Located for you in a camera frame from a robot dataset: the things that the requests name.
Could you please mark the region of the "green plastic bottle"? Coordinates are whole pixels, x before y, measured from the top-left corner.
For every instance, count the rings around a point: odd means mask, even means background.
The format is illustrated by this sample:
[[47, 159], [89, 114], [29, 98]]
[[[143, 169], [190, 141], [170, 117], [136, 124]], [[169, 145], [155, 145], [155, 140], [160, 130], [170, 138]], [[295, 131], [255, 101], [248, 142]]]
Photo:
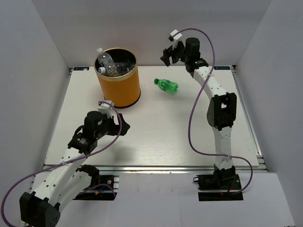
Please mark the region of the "green plastic bottle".
[[178, 91], [178, 84], [167, 79], [154, 79], [154, 84], [156, 84], [159, 89], [174, 94]]

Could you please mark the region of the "clear bottle black label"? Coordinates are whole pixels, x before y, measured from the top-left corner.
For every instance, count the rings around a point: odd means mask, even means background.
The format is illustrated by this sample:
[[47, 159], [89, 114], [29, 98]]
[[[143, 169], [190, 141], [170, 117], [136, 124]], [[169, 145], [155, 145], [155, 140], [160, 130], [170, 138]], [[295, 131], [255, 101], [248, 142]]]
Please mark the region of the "clear bottle black label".
[[134, 62], [121, 62], [120, 63], [121, 71], [130, 72], [134, 67]]

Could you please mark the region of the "clear unlabelled plastic bottle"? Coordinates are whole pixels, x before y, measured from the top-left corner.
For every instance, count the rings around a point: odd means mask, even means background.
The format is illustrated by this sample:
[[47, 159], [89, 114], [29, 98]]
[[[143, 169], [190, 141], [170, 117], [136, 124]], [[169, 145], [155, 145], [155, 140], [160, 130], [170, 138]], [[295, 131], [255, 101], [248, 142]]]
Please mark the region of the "clear unlabelled plastic bottle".
[[105, 67], [99, 67], [98, 73], [104, 74], [108, 77], [119, 77], [125, 74], [123, 67], [119, 66], [115, 66], [113, 68], [109, 67], [108, 69], [106, 69]]

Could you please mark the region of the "clear bottle blue label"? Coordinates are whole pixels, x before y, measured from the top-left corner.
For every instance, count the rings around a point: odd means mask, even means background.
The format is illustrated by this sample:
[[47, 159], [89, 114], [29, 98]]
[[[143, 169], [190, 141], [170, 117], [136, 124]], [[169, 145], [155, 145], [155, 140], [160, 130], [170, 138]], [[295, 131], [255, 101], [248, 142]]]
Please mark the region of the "clear bottle blue label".
[[97, 53], [98, 62], [100, 65], [103, 65], [106, 69], [108, 69], [109, 67], [113, 68], [116, 66], [111, 55], [107, 52], [104, 52], [102, 48], [98, 48]]

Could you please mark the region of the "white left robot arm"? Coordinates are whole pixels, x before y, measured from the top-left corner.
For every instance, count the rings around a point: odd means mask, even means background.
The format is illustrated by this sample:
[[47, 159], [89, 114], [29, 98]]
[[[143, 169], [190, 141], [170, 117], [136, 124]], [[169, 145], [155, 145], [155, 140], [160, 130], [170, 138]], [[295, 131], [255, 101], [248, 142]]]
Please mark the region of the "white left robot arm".
[[61, 158], [46, 179], [31, 193], [25, 192], [19, 199], [22, 221], [32, 227], [54, 227], [63, 209], [82, 191], [108, 187], [102, 183], [99, 170], [84, 161], [97, 148], [104, 136], [124, 136], [130, 129], [123, 115], [117, 115], [118, 124], [106, 113], [87, 113], [84, 124], [74, 133]]

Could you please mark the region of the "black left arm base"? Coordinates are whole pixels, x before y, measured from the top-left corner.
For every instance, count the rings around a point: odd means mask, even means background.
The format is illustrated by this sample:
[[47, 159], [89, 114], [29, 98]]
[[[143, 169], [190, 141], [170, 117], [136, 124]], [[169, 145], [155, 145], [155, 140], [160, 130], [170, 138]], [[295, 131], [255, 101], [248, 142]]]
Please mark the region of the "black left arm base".
[[95, 182], [80, 192], [75, 201], [114, 201], [119, 186], [118, 175], [100, 175]]

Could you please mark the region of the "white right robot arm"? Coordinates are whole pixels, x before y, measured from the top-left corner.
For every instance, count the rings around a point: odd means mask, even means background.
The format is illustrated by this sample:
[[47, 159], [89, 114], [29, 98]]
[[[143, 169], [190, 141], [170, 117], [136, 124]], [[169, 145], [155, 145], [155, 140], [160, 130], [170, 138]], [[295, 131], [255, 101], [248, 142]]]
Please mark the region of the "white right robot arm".
[[231, 131], [236, 119], [237, 96], [222, 88], [211, 74], [208, 63], [200, 57], [200, 41], [197, 38], [188, 38], [183, 43], [181, 36], [177, 35], [169, 37], [169, 40], [172, 46], [163, 50], [160, 59], [166, 66], [183, 62], [186, 71], [204, 88], [210, 100], [206, 118], [214, 133], [214, 184], [218, 188], [226, 188], [235, 176], [231, 157]]

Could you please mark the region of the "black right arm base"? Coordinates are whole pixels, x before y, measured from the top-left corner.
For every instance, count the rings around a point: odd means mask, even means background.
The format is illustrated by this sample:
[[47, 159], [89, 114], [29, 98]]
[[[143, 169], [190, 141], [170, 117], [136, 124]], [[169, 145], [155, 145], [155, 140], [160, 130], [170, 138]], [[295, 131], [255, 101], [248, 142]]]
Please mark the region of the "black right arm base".
[[242, 192], [234, 194], [241, 190], [239, 175], [236, 174], [233, 179], [219, 182], [215, 175], [196, 175], [193, 182], [198, 186], [199, 201], [242, 201]]

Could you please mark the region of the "orange cylindrical bin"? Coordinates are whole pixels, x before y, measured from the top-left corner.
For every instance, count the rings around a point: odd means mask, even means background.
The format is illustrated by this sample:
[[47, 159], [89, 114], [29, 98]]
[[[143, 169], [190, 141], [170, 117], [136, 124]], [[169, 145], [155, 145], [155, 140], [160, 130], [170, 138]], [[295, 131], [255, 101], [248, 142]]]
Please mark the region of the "orange cylindrical bin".
[[99, 73], [101, 65], [96, 58], [94, 70], [97, 75], [103, 97], [114, 102], [116, 108], [128, 108], [138, 102], [141, 96], [138, 62], [134, 53], [124, 48], [110, 48], [105, 50], [113, 61], [118, 63], [133, 63], [133, 69], [119, 77], [108, 77]]

